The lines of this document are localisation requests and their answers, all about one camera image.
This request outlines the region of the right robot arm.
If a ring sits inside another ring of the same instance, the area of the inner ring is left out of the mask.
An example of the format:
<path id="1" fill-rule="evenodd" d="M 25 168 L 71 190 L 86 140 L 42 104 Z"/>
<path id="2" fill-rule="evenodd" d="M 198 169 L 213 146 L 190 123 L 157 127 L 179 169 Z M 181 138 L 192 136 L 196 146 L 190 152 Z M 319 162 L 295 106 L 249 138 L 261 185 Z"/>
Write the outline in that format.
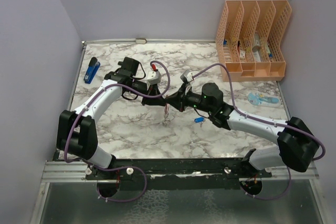
<path id="1" fill-rule="evenodd" d="M 260 170 L 282 165 L 304 173 L 320 147 L 300 118 L 271 120 L 238 111 L 224 102 L 223 92 L 215 83 L 204 84 L 201 94 L 188 90 L 183 84 L 165 101 L 181 112 L 187 107 L 206 112 L 208 119 L 218 128 L 246 132 L 274 143 L 273 147 L 252 149 L 246 154 L 241 164 L 241 171 L 246 177 L 254 177 Z"/>

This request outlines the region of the blue tagged key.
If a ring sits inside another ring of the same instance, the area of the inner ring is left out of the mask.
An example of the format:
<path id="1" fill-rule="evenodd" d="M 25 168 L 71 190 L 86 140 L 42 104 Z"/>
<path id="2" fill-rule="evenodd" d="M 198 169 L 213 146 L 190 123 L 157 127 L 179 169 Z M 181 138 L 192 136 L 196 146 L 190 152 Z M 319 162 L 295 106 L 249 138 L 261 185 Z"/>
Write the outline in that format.
<path id="1" fill-rule="evenodd" d="M 206 119 L 204 117 L 198 117 L 194 120 L 194 122 L 196 124 L 198 124 L 200 127 L 203 126 L 204 122 L 206 121 Z"/>

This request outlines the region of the peach desk file organizer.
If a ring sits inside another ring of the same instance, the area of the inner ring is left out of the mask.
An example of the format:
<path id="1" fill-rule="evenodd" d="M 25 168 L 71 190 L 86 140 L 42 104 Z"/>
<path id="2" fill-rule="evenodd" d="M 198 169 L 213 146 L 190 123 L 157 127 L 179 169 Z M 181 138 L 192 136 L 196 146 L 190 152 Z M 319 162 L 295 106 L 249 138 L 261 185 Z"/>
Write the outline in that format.
<path id="1" fill-rule="evenodd" d="M 280 49 L 291 16 L 287 0 L 225 1 L 215 44 L 222 80 L 280 81 L 286 62 Z"/>

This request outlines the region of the red handled keyring with rings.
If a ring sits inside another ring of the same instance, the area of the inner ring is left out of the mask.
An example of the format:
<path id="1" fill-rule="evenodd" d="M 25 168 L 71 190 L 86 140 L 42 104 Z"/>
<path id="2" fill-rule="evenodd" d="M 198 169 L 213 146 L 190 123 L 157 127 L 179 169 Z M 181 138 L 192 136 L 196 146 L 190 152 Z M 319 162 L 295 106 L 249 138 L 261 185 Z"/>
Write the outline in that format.
<path id="1" fill-rule="evenodd" d="M 168 124 L 170 123 L 170 119 L 169 119 L 169 105 L 166 104 L 165 107 L 164 107 L 164 115 L 163 115 L 163 122 L 162 122 L 162 125 L 164 127 L 167 127 Z"/>

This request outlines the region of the light blue packaged item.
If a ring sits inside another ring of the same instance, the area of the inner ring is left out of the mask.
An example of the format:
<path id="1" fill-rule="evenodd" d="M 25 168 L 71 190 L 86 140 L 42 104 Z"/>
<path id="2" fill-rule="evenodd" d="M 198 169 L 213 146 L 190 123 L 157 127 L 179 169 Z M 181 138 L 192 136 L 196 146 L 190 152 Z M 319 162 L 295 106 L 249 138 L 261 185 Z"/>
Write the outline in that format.
<path id="1" fill-rule="evenodd" d="M 277 108 L 281 105 L 281 101 L 278 97 L 272 97 L 258 92 L 251 92 L 247 96 L 248 101 L 255 106 L 265 106 Z"/>

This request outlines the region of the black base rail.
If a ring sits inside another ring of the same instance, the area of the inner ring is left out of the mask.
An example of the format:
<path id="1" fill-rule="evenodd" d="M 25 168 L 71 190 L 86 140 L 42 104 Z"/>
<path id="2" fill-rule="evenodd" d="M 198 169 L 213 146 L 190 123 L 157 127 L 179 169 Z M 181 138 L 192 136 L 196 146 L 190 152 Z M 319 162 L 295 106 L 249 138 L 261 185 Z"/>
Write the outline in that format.
<path id="1" fill-rule="evenodd" d="M 117 159 L 114 172 L 93 168 L 86 180 L 121 190 L 239 189 L 240 179 L 270 178 L 271 173 L 244 168 L 240 158 Z"/>

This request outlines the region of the blue stapler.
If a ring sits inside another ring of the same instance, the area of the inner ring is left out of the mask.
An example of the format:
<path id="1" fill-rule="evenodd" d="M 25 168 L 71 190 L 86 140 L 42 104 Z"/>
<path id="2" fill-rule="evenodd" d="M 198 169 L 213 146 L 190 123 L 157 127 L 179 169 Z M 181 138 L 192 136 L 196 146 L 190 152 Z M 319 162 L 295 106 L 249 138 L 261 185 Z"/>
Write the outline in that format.
<path id="1" fill-rule="evenodd" d="M 84 83 L 90 84 L 92 82 L 92 80 L 94 79 L 99 67 L 100 67 L 100 62 L 98 61 L 98 59 L 96 57 L 92 57 L 90 59 L 88 68 L 87 68 L 85 76 L 83 78 Z"/>

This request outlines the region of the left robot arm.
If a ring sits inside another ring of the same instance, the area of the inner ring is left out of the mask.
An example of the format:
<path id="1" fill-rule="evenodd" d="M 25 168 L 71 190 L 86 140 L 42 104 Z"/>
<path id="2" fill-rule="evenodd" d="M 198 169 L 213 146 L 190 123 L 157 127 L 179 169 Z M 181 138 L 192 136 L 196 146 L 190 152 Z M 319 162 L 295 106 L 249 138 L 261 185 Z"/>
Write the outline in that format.
<path id="1" fill-rule="evenodd" d="M 83 160 L 98 166 L 98 173 L 104 179 L 115 175 L 114 156 L 104 151 L 98 144 L 96 123 L 110 105 L 131 92 L 146 99 L 161 99 L 162 92 L 150 92 L 161 82 L 161 74 L 156 68 L 158 61 L 151 61 L 152 71 L 144 77 L 146 82 L 137 78 L 140 62 L 125 57 L 116 71 L 107 73 L 99 89 L 82 105 L 73 111 L 64 110 L 58 123 L 57 148 L 64 153 L 64 161 L 72 163 Z"/>

